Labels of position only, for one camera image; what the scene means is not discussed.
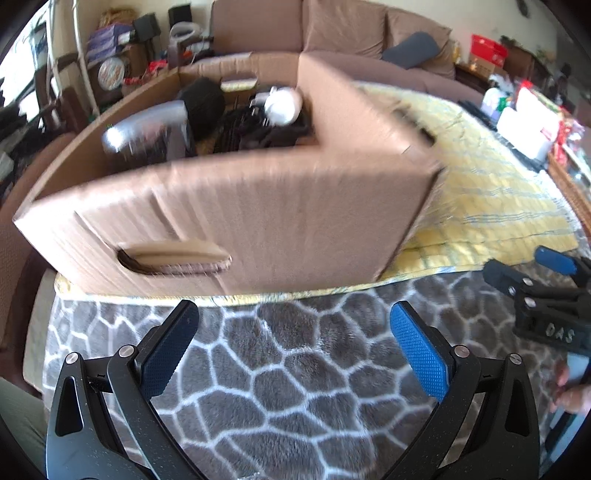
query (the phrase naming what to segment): cardboard box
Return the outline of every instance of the cardboard box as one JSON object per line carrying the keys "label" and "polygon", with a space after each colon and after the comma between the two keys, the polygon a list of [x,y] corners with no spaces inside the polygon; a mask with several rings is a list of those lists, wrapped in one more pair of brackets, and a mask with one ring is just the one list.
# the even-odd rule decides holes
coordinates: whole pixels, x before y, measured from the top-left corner
{"label": "cardboard box", "polygon": [[[109,176],[108,125],[199,76],[296,86],[317,145],[208,155]],[[440,179],[436,149],[306,54],[249,54],[159,76],[82,132],[15,224],[88,293],[195,296],[375,281]]]}
{"label": "cardboard box", "polygon": [[495,65],[491,61],[477,57],[473,53],[470,53],[470,61],[468,62],[468,65],[475,65],[475,72],[486,79],[488,79],[488,77],[490,77],[493,73],[497,73],[504,78],[509,78],[509,74],[501,67]]}

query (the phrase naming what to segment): speaker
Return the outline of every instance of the speaker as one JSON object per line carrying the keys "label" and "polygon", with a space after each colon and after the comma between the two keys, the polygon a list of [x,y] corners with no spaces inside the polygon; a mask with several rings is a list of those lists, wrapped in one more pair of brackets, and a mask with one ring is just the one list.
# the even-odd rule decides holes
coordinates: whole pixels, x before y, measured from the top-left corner
{"label": "speaker", "polygon": [[147,42],[160,35],[156,14],[147,14],[134,20],[134,29],[139,43]]}
{"label": "speaker", "polygon": [[179,22],[192,22],[193,15],[191,14],[191,4],[177,5],[168,10],[168,21],[170,28]]}

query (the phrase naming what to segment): blue gripper pad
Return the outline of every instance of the blue gripper pad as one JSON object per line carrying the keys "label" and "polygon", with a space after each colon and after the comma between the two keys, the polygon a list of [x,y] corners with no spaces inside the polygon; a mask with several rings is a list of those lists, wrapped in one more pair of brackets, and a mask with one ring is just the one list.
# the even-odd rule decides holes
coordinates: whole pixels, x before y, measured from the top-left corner
{"label": "blue gripper pad", "polygon": [[577,264],[574,259],[551,248],[542,246],[536,248],[534,258],[540,265],[562,275],[575,275],[577,273]]}
{"label": "blue gripper pad", "polygon": [[390,329],[425,393],[441,403],[449,389],[450,365],[444,360],[448,353],[437,351],[429,327],[407,301],[390,310]]}
{"label": "blue gripper pad", "polygon": [[140,389],[146,400],[162,394],[198,327],[199,309],[193,302],[182,300],[153,334],[146,345],[151,353],[141,361]]}

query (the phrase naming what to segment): cardboard flap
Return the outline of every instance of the cardboard flap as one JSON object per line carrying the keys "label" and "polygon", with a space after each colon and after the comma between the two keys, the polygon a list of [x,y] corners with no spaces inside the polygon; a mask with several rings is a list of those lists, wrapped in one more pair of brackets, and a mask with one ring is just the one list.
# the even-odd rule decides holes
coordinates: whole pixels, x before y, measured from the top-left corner
{"label": "cardboard flap", "polygon": [[296,53],[246,53],[214,57],[180,69],[181,84],[197,77],[220,81],[227,76],[251,76],[266,84],[296,86],[299,55]]}
{"label": "cardboard flap", "polygon": [[[102,291],[117,293],[123,278],[137,294],[153,288],[117,260],[120,250],[192,239],[232,260],[215,276],[187,277],[187,291],[197,278],[209,293],[289,290],[287,271],[317,287],[346,261],[333,280],[345,285],[352,274],[377,278],[422,208],[439,167],[417,169],[412,157],[301,147],[178,161],[48,197],[15,223],[42,254],[79,259],[60,267],[74,282],[94,258]],[[48,231],[55,242],[41,241]]]}
{"label": "cardboard flap", "polygon": [[312,56],[302,54],[298,88],[312,94],[316,136],[327,147],[352,151],[402,154],[410,147],[425,154],[432,167],[439,162],[414,128],[369,101],[350,78]]}

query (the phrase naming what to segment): screw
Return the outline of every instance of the screw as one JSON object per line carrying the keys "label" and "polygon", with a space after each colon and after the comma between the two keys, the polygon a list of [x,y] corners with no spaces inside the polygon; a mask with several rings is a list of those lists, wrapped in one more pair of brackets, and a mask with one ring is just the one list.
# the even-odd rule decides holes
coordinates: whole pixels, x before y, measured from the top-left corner
{"label": "screw", "polygon": [[134,346],[133,345],[124,345],[119,349],[119,356],[123,358],[127,358],[134,353]]}
{"label": "screw", "polygon": [[468,348],[463,345],[457,345],[453,349],[453,353],[455,353],[460,358],[466,358],[468,355],[470,355],[470,350],[468,350]]}
{"label": "screw", "polygon": [[76,352],[68,353],[66,363],[68,365],[75,364],[78,361],[78,354]]}
{"label": "screw", "polygon": [[521,357],[516,353],[510,354],[509,360],[511,360],[511,362],[513,362],[515,365],[521,365]]}

